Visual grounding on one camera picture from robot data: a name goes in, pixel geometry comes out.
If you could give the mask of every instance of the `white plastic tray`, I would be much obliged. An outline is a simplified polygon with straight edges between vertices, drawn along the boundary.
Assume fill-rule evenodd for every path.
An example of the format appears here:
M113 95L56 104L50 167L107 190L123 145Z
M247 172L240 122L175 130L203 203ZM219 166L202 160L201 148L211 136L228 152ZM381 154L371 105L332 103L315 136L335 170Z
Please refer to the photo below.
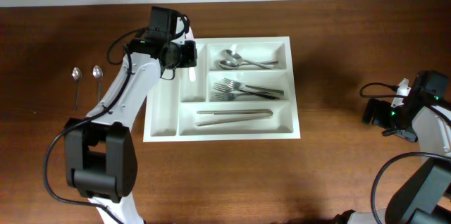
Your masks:
M196 39L196 80L188 69L178 69L172 81L160 80L147 95L144 142L179 142L220 139L299 139L299 120L289 37ZM274 70L242 66L221 70L221 52L233 49L251 61L278 59ZM223 78L250 85L283 89L280 100L240 97L234 101L213 101L213 84ZM196 123L236 115L198 115L198 111L268 108L270 118L197 127Z

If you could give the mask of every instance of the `spoon handle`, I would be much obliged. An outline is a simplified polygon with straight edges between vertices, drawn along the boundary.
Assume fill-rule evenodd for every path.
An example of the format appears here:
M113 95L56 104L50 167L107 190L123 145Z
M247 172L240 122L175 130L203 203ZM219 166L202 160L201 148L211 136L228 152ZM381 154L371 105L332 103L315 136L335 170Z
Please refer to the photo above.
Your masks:
M260 63L257 63L257 62L253 62L253 61L248 61L247 59L243 59L243 61L248 62L248 63L250 63L252 65L258 66L258 67L263 68L263 69L269 69L269 70L272 69L272 68L270 68L268 66L265 66L263 64L260 64Z
M77 111L78 109L78 82L77 82L77 87L75 87L75 107L74 107L74 112Z
M101 82L100 80L97 81L97 103L100 102L101 99Z

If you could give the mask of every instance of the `wooden table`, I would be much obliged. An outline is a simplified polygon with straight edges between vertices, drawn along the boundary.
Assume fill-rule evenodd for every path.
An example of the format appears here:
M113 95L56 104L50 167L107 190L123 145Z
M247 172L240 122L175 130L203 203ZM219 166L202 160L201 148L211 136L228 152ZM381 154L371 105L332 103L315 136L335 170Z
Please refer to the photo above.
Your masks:
M379 168L419 145L362 124L367 100L359 88L413 81L420 70L451 75L451 0L162 6L189 15L196 37L290 36L302 138L143 143L143 105L132 131L139 163L134 196L148 223L310 223L349 209L369 211ZM106 49L147 25L150 7L0 9L0 222L101 222L96 210L47 194L44 152L69 117L82 118L94 107L94 65L104 69L105 88L111 84L118 68L107 64ZM84 73L75 114L74 66ZM413 158L388 170L378 207L419 165ZM65 182L63 144L51 156L49 173L57 194L81 199Z

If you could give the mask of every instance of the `empty compartment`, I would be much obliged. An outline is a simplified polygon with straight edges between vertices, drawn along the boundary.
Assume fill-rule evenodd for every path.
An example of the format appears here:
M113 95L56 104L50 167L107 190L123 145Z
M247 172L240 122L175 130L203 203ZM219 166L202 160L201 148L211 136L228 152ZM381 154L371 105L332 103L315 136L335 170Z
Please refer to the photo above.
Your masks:
M206 47L209 57L209 70L223 70L219 67L219 62L225 60L224 51L230 49L239 54L243 59L253 62L266 62L277 60L278 63L271 65L274 69L286 69L285 44L283 42L247 42L247 43L227 43L208 44ZM240 66L238 70L259 70L258 66Z
M172 71L163 74L165 78L172 77ZM175 74L174 80L160 80L147 94L146 120L150 120L150 131L152 136L175 136L177 133L178 114L178 85L179 76Z
M197 126L197 123L254 115L199 115L198 111L236 111L271 109L270 118L261 118L218 125ZM252 134L252 139L268 138L271 133L293 133L292 109L287 101L273 103L254 101L239 103L182 104L180 107L180 135L241 135Z
M206 98L206 47L200 44L196 48L197 66L177 69L181 101L205 101Z
M251 85L255 87L264 87L269 89L277 89L283 91L283 96L277 95L280 100L288 100L290 96L290 81L288 74L280 70L249 70L249 71L223 71L223 72L210 72L209 73L209 100L210 101L226 101L221 97L229 99L230 95L222 96L215 95L222 94L216 90L215 84L219 83L224 85L223 79L229 79L232 81L243 83L244 85ZM252 92L262 92L262 89L252 89L250 87L244 88L244 90ZM258 97L255 95L244 95L242 92L234 91L233 93L239 94L238 97L230 101L273 101Z

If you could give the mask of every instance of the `spoon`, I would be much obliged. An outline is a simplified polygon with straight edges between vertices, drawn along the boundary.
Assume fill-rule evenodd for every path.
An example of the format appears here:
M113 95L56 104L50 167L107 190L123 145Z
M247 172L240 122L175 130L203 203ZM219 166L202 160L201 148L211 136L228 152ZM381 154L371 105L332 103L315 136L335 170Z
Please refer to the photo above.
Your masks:
M102 72L100 66L95 66L94 69L92 70L92 75L97 80L97 103L99 103L100 98L101 98L101 82L100 81L104 76L104 72Z
M74 111L77 111L78 108L78 84L80 83L82 79L82 71L79 68L74 68L72 71L72 77L75 80L77 87L75 90L75 108Z
M234 51L231 51L231 50L228 50L228 49L224 51L224 55L225 55L225 58L228 61L231 61L231 62L236 63L236 64L241 64L243 62L248 62L249 64L259 66L259 67L261 67L263 69L272 69L272 68L270 68L268 66L265 66L265 65L263 65L261 63L257 63L257 62L249 61L247 59L243 59L238 53L236 53Z
M262 65L276 65L278 63L279 63L279 61L277 61L277 60L260 62L260 64L262 64ZM236 63L233 63L228 60L222 60L222 61L219 61L218 65L223 70L237 70L240 66L248 66L250 64L247 62L243 62L241 64L236 64Z

